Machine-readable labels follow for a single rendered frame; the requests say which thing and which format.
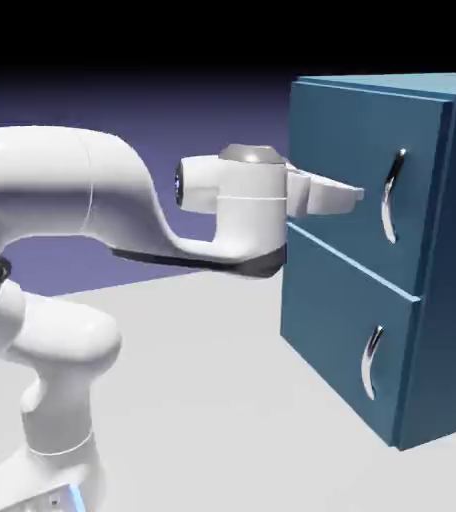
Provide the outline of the blue cabinet door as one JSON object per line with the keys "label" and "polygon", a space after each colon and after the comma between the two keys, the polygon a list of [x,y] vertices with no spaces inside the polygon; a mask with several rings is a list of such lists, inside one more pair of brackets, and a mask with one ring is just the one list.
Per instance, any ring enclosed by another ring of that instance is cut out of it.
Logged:
{"label": "blue cabinet door", "polygon": [[[295,83],[291,162],[365,190],[351,213],[309,216],[299,226],[405,292],[421,294],[452,113],[452,101],[441,98]],[[392,192],[391,244],[381,197],[401,148],[407,154]]]}
{"label": "blue cabinet door", "polygon": [[[281,335],[388,445],[398,446],[404,368],[420,298],[372,277],[300,229],[288,229]],[[376,325],[375,399],[361,381],[361,358]]]}

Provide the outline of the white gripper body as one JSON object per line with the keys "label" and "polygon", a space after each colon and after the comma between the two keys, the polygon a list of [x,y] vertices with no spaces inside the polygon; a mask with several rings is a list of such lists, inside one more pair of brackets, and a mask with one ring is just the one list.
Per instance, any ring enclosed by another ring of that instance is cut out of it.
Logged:
{"label": "white gripper body", "polygon": [[306,211],[308,215],[338,215],[352,212],[365,190],[311,173]]}

